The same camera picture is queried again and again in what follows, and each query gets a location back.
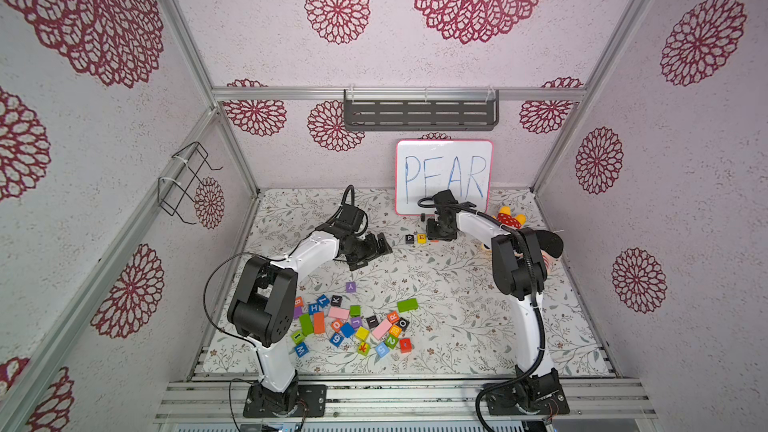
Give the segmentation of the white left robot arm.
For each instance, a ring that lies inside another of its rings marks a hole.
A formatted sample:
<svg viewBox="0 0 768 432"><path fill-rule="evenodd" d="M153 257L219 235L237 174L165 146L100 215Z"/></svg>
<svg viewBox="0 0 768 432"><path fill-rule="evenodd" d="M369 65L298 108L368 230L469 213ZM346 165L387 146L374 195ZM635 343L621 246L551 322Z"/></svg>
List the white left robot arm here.
<svg viewBox="0 0 768 432"><path fill-rule="evenodd" d="M260 382L249 387L244 415L309 414L300 398L296 368L289 359L288 334L293 320L298 283L332 261L355 271L392 252L382 233L369 232L367 214L342 204L282 258L254 255L244 265L227 311L238 338L255 341L262 371Z"/></svg>

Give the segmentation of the orange R letter block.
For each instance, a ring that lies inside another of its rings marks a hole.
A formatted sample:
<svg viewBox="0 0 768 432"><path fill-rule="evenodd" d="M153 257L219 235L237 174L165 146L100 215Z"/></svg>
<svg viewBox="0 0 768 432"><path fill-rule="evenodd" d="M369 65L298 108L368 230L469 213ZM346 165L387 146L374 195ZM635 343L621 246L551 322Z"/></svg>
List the orange R letter block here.
<svg viewBox="0 0 768 432"><path fill-rule="evenodd" d="M398 321L399 321L399 319L400 319L400 316L399 316L399 314L398 314L396 311L392 311L392 312L390 312L390 313L387 315L387 320L388 320L390 323L392 323L392 324L394 324L394 323L398 322Z"/></svg>

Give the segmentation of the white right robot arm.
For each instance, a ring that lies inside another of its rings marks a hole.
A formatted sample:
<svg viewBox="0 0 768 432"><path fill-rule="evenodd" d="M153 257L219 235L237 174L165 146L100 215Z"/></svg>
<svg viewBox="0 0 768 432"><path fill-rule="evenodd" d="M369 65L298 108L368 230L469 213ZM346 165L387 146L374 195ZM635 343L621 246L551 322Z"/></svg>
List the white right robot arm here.
<svg viewBox="0 0 768 432"><path fill-rule="evenodd" d="M513 303L512 317L518 325L515 376L483 386L474 400L478 420L490 428L482 411L486 404L540 417L545 429L553 417L570 412L548 350L542 313L548 263L562 256L563 240L548 230L516 229L470 202L458 201L449 190L420 199L418 206L435 211L426 220L428 239L453 241L464 233L490 249L495 287Z"/></svg>

